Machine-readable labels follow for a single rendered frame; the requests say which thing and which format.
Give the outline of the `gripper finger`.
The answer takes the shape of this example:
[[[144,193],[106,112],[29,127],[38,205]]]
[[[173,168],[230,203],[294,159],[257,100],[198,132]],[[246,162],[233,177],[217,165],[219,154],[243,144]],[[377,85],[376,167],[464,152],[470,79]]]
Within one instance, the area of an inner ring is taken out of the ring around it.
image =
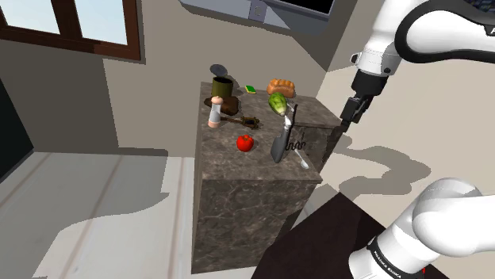
[[[359,108],[359,119],[361,119],[362,115],[368,110],[373,99],[373,96],[367,96],[366,99],[363,101],[362,105]]]
[[[358,123],[360,120],[361,107],[363,100],[360,97],[350,97],[340,114],[341,124],[340,131],[345,133],[352,123]]]

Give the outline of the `silver spoon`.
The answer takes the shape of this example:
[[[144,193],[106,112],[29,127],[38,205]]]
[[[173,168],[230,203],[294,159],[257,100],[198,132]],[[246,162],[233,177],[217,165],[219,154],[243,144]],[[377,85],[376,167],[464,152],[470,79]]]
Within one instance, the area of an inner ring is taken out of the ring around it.
[[[304,169],[308,169],[309,168],[309,164],[303,159],[300,151],[296,148],[294,149],[294,152],[298,155],[298,157],[300,158],[301,160],[301,166],[304,168]]]

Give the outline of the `brown bread loaf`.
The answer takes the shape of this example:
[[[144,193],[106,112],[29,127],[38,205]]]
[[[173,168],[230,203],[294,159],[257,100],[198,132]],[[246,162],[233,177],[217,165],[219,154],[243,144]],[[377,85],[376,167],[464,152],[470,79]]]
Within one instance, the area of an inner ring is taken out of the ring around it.
[[[267,93],[280,93],[286,98],[294,98],[295,96],[295,85],[290,80],[277,79],[274,78],[270,81],[267,86]]]

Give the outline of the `green lettuce head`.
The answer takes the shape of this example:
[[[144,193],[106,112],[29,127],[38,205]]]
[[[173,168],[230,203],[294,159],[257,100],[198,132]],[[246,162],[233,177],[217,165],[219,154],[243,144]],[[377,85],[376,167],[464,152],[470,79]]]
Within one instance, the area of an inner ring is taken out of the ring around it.
[[[279,93],[274,92],[270,95],[268,103],[271,109],[279,116],[284,117],[286,115],[287,110],[287,102],[286,97]]]

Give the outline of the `grey cleaver knife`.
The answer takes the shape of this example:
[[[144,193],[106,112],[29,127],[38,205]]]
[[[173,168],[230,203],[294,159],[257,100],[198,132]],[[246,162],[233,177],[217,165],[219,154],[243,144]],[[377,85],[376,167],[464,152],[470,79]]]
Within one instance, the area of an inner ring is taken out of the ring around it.
[[[291,128],[292,121],[288,116],[284,116],[284,126],[282,132],[279,136],[274,138],[271,146],[271,157],[275,163],[282,161],[282,156],[290,139]]]

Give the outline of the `dark bronze ornate spoon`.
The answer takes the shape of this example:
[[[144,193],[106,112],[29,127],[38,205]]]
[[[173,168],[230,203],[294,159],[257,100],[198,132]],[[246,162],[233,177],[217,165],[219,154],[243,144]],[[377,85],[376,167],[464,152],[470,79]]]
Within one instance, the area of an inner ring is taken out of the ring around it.
[[[221,117],[221,120],[241,124],[244,127],[248,127],[253,130],[259,128],[259,119],[256,117],[241,117],[241,118]]]

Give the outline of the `red tomato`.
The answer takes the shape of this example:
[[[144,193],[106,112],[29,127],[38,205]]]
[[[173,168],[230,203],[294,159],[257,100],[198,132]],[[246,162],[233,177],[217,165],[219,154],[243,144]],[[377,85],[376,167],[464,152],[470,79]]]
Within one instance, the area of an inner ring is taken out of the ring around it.
[[[254,146],[254,140],[249,135],[239,136],[236,146],[242,152],[249,152]]]

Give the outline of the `brown wooden board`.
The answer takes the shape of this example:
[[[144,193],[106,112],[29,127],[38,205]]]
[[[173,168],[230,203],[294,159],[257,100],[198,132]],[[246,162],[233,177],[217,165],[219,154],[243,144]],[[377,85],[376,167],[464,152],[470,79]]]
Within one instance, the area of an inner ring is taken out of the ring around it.
[[[221,104],[221,112],[229,116],[235,116],[239,112],[239,99],[235,96],[224,98]]]

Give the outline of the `grey appliance with black window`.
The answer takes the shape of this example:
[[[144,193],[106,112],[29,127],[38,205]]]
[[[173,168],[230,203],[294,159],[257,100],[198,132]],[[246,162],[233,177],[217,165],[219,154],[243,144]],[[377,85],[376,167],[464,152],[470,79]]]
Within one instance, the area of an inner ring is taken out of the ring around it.
[[[182,4],[318,35],[328,25],[336,0],[179,0]]]

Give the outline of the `open olive tin can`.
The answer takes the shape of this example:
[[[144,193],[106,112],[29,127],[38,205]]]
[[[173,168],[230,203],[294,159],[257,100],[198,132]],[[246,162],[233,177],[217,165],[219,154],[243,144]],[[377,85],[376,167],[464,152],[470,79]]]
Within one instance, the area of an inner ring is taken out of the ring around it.
[[[227,77],[227,69],[223,65],[213,64],[210,71],[214,74],[211,95],[222,98],[231,97],[233,81]]]

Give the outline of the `white and pink pepper mill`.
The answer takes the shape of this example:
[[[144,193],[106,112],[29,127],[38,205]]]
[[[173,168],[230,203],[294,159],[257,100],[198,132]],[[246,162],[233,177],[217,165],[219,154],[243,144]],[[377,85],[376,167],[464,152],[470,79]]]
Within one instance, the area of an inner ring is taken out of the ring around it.
[[[208,126],[211,128],[218,128],[221,123],[221,105],[223,104],[223,98],[213,96],[210,99],[212,105],[209,115]]]

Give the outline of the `dark robot stand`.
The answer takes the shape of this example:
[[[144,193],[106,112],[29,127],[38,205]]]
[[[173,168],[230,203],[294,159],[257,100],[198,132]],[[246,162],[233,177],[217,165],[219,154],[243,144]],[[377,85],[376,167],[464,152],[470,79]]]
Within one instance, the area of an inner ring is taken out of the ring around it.
[[[353,279],[349,255],[384,230],[338,193],[295,228],[286,224],[251,279]]]

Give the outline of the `brown framed window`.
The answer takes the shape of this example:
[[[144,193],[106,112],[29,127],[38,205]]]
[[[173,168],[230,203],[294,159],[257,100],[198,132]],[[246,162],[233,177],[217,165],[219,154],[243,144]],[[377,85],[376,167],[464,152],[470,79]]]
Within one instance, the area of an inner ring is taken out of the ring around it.
[[[141,60],[137,0],[0,0],[0,39]]]

